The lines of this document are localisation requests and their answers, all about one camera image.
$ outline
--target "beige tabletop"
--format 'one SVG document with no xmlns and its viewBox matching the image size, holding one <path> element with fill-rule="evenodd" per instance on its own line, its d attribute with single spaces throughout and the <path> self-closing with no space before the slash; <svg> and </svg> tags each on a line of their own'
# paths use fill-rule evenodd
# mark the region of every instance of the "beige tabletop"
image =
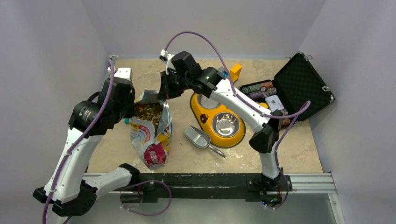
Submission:
<svg viewBox="0 0 396 224">
<path fill-rule="evenodd" d="M 219 60 L 197 60 L 201 67 L 219 68 Z M 226 60 L 228 68 L 240 63 L 243 68 L 235 86 L 272 78 L 287 60 Z M 117 67 L 132 68 L 134 88 L 137 96 L 144 89 L 159 90 L 160 72 L 165 66 L 160 60 L 118 60 Z M 184 136 L 183 131 L 190 125 L 199 127 L 191 109 L 192 91 L 185 91 L 181 97 L 168 101 L 174 132 L 169 159 L 165 166 L 149 170 L 137 156 L 129 137 L 129 126 L 120 122 L 113 130 L 108 130 L 94 151 L 88 172 L 105 173 L 122 163 L 129 163 L 142 173 L 259 173 L 261 163 L 258 152 L 248 141 L 253 135 L 247 126 L 243 141 L 229 149 L 221 149 L 222 158 L 209 149 L 198 149 Z M 321 173 L 322 167 L 312 137 L 308 121 L 293 127 L 279 146 L 279 160 L 286 173 Z"/>
</svg>

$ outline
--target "metal scoop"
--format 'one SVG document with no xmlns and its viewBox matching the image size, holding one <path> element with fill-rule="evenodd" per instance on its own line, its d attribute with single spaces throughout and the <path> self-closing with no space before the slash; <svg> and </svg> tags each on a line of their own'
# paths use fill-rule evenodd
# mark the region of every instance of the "metal scoop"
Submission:
<svg viewBox="0 0 396 224">
<path fill-rule="evenodd" d="M 212 151 L 215 153 L 221 155 L 222 157 L 226 157 L 223 152 L 218 150 L 217 148 L 213 147 L 210 145 L 211 139 L 208 133 L 193 127 L 189 126 L 185 131 L 184 131 L 185 136 L 198 148 L 207 148 L 209 147 Z"/>
</svg>

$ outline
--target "stainless steel bowl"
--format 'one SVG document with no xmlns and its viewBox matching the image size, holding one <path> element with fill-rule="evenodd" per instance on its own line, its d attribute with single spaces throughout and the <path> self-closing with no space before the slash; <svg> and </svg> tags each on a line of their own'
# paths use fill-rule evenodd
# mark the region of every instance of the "stainless steel bowl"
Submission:
<svg viewBox="0 0 396 224">
<path fill-rule="evenodd" d="M 238 133 L 240 123 L 232 113 L 221 112 L 214 116 L 212 128 L 221 137 L 230 138 Z"/>
<path fill-rule="evenodd" d="M 209 99 L 202 94 L 198 94 L 197 98 L 199 105 L 208 110 L 216 109 L 221 105 L 219 102 Z"/>
</svg>

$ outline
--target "bag of kibble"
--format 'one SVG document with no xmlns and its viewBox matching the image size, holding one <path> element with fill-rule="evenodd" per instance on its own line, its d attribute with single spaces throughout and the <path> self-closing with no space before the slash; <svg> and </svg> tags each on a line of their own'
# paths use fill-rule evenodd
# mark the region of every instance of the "bag of kibble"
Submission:
<svg viewBox="0 0 396 224">
<path fill-rule="evenodd" d="M 158 91 L 145 90 L 135 101 L 130 119 L 132 144 L 148 168 L 165 165 L 172 140 L 172 116 L 168 103 L 157 100 Z"/>
</svg>

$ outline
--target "gray wall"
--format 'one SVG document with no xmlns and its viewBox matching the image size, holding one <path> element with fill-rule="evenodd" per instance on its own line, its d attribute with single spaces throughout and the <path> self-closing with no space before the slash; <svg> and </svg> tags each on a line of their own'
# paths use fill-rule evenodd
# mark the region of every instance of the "gray wall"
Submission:
<svg viewBox="0 0 396 224">
<path fill-rule="evenodd" d="M 336 101 L 310 120 L 347 223 L 396 219 L 396 1 L 327 0 L 301 50 Z"/>
<path fill-rule="evenodd" d="M 82 0 L 105 49 L 157 58 L 180 31 L 205 35 L 222 55 L 274 58 L 298 51 L 325 0 Z M 215 57 L 198 37 L 176 39 L 170 50 Z"/>
<path fill-rule="evenodd" d="M 80 0 L 0 5 L 0 223 L 40 223 L 33 190 L 56 167 L 74 105 L 101 88 L 107 56 Z"/>
</svg>

